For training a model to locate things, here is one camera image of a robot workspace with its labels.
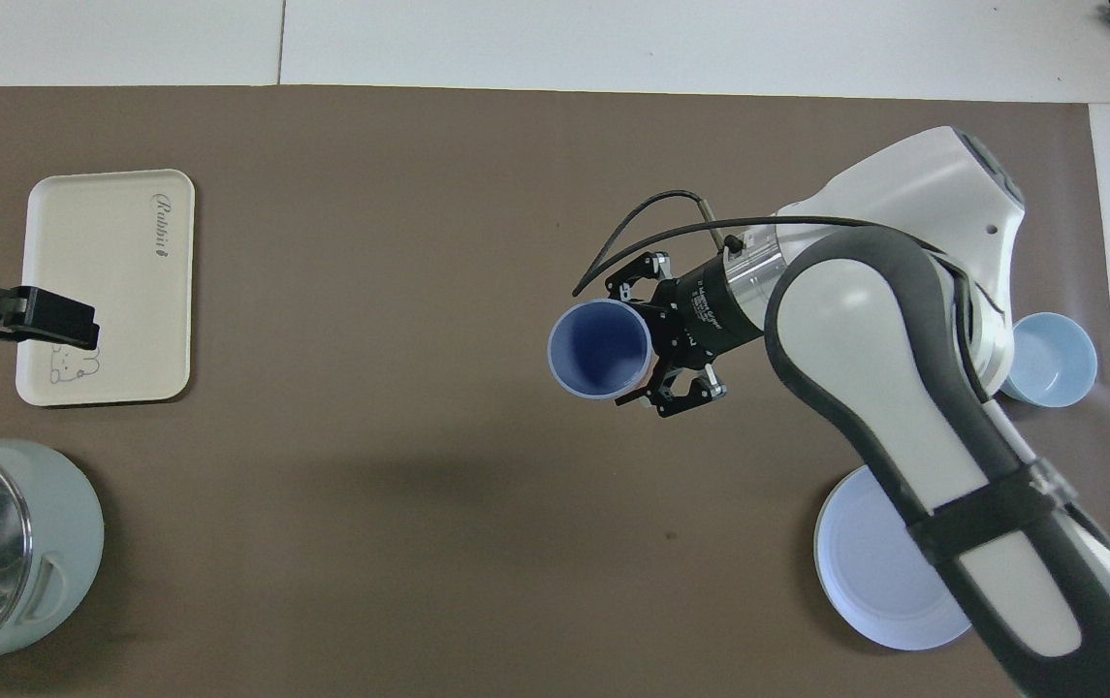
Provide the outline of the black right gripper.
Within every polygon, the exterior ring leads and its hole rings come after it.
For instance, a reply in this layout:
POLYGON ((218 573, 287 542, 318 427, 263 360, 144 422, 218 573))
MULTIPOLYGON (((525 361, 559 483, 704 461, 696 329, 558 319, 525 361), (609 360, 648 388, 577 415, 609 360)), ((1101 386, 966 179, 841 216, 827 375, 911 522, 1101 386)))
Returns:
POLYGON ((763 335, 729 289, 723 257, 676 279, 665 252, 643 252, 605 279, 607 297, 620 303, 659 306, 675 327, 676 364, 707 364, 702 370, 653 370, 648 380, 614 398, 615 406, 642 406, 660 419, 718 402, 727 395, 712 362, 763 335))

